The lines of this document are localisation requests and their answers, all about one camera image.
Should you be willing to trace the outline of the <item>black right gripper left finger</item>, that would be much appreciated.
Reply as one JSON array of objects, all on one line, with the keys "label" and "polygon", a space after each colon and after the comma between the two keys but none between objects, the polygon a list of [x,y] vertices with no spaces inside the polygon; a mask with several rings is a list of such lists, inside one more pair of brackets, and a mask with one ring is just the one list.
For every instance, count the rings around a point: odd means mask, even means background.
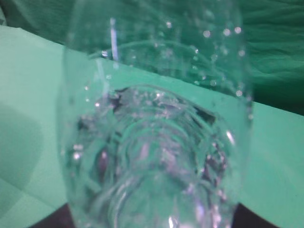
[{"label": "black right gripper left finger", "polygon": [[70,228],[71,214],[67,204],[60,207],[50,216],[49,228]]}]

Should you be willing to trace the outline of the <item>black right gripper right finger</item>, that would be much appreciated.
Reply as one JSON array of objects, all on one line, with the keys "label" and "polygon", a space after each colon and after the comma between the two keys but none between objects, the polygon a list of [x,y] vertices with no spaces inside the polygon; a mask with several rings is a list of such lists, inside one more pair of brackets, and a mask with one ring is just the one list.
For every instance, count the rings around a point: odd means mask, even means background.
[{"label": "black right gripper right finger", "polygon": [[234,214],[234,228],[261,228],[262,225],[257,215],[242,204],[238,204]]}]

